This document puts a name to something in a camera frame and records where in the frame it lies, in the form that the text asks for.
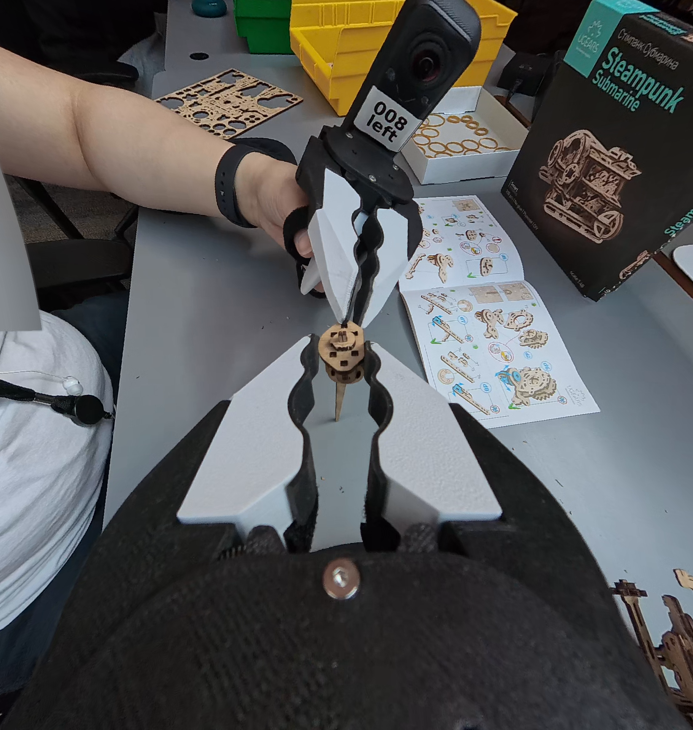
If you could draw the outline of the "wooden parts sheet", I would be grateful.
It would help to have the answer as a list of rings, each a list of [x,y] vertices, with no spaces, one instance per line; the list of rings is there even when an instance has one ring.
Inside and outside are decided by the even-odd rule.
[[[199,129],[227,140],[301,102],[301,97],[234,68],[157,99]]]

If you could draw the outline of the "small wooden model assembly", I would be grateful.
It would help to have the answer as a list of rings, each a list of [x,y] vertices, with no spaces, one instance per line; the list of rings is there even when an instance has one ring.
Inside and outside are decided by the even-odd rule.
[[[352,321],[334,324],[323,333],[318,352],[333,382],[349,385],[363,378],[364,345],[363,330]]]

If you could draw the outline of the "grey desk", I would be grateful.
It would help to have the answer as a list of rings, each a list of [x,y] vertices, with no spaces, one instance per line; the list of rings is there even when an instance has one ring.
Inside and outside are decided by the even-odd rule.
[[[607,583],[647,591],[656,642],[661,596],[693,616],[693,300],[655,260],[612,294],[583,298],[501,196],[502,179],[418,187],[476,194],[515,243],[573,362],[601,408],[493,430],[561,503]],[[291,258],[262,232],[142,211],[132,269],[109,520],[132,489],[220,400],[308,333],[333,322],[296,286]]]

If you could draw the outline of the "black model kit box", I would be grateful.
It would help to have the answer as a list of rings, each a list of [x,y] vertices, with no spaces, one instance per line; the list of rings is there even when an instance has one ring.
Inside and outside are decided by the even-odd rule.
[[[503,194],[597,301],[693,221],[693,26],[593,2]]]

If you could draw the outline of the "yellow plastic bin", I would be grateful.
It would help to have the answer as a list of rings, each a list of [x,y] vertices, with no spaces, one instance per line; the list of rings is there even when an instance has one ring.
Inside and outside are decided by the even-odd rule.
[[[306,74],[343,116],[397,18],[402,1],[294,1],[290,44]],[[517,13],[494,1],[470,1],[482,25],[479,50],[455,88],[481,87]]]

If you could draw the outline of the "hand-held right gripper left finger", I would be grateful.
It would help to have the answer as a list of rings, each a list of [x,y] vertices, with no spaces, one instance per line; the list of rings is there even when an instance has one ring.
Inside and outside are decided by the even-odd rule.
[[[317,335],[298,340],[236,392],[177,517],[235,524],[241,536],[269,525],[280,536],[311,534],[317,488],[304,422],[315,397]]]

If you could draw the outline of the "open instruction booklet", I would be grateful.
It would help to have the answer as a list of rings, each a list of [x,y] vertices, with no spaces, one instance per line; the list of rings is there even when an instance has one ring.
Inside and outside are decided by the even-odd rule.
[[[488,428],[599,408],[514,243],[476,196],[419,198],[399,290],[428,382]]]

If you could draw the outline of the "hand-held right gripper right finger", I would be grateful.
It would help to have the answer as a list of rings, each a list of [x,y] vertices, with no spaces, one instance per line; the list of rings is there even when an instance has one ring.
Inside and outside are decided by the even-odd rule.
[[[490,521],[502,515],[448,401],[380,345],[366,343],[370,448],[364,527]]]

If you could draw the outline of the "black device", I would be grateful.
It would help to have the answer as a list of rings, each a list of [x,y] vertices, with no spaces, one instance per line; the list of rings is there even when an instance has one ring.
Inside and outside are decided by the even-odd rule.
[[[556,54],[536,56],[517,52],[506,64],[496,85],[507,90],[509,96],[522,94],[536,97],[553,78],[557,61],[561,58]]]

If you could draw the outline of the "person's left forearm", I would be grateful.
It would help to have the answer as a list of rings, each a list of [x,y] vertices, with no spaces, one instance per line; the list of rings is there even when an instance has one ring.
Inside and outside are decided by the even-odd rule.
[[[8,175],[214,217],[227,147],[147,98],[0,48],[0,166]]]

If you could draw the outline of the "person's white shirt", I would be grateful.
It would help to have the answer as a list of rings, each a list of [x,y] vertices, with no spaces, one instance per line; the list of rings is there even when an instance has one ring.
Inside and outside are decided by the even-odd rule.
[[[0,371],[12,383],[65,395],[73,376],[113,405],[110,378],[89,341],[40,312],[41,330],[0,332]],[[75,424],[49,407],[0,399],[0,630],[45,589],[84,536],[103,483],[112,421]]]

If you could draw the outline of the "black wristband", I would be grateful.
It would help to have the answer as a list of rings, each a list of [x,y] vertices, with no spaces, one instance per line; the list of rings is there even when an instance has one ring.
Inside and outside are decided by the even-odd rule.
[[[235,174],[242,160],[253,152],[260,152],[254,143],[233,144],[219,160],[214,178],[214,189],[219,212],[232,224],[244,229],[255,226],[242,215],[235,193]]]

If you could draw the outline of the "person's left hand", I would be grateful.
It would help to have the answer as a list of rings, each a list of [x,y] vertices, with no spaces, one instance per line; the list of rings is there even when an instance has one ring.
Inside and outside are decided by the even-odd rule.
[[[234,178],[242,217],[282,248],[285,219],[293,210],[308,204],[308,197],[296,182],[296,171],[295,164],[252,152],[242,159]]]

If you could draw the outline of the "white cardboard tray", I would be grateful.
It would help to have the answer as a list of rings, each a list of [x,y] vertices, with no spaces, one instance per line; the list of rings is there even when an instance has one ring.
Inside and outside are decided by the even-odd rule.
[[[452,89],[402,154],[424,185],[506,176],[527,129],[480,87]]]

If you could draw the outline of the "large wooden model frame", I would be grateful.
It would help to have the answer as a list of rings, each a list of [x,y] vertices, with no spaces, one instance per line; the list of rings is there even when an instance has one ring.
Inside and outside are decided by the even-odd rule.
[[[674,706],[693,727],[693,619],[673,596],[663,596],[669,610],[671,629],[654,645],[639,600],[645,590],[625,579],[615,583],[612,593],[625,604],[636,639],[645,659]]]

